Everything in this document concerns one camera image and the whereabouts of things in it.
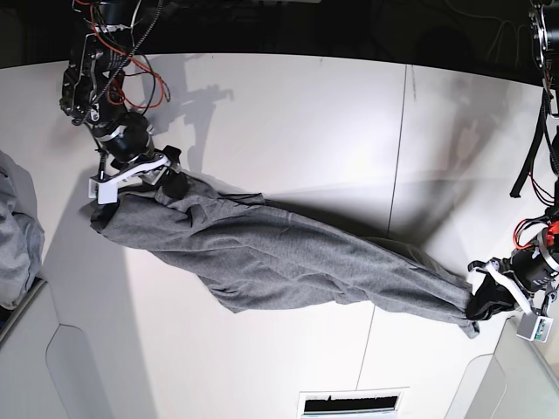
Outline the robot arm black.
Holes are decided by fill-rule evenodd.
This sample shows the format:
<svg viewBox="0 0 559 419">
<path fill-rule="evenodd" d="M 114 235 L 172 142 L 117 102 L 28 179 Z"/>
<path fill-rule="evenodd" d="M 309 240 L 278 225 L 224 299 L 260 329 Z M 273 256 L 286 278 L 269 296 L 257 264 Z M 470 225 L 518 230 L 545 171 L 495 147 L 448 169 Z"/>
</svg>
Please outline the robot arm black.
<svg viewBox="0 0 559 419">
<path fill-rule="evenodd" d="M 88 181 L 98 204 L 116 203 L 120 186 L 137 178 L 156 185 L 178 172 L 180 150 L 155 147 L 146 113 L 170 100 L 170 90 L 140 52 L 159 21 L 164 1 L 74 1 L 78 17 L 59 106 L 76 127 L 85 127 L 96 144 L 100 163 Z M 147 102 L 136 105 L 124 93 L 126 71 L 152 80 Z"/>
<path fill-rule="evenodd" d="M 532 1 L 528 16 L 534 60 L 542 76 L 542 99 L 532 143 L 509 195 L 519 198 L 529 182 L 545 210 L 517 224 L 512 234 L 514 250 L 508 258 L 468 265 L 468 271 L 485 275 L 467 305 L 469 320 L 490 319 L 515 308 L 545 316 L 558 300 L 558 186 L 553 194 L 546 194 L 535 179 L 535 157 L 542 143 L 549 150 L 553 174 L 558 174 L 558 137 L 549 135 L 547 125 L 549 118 L 558 118 L 558 2 Z"/>
</svg>

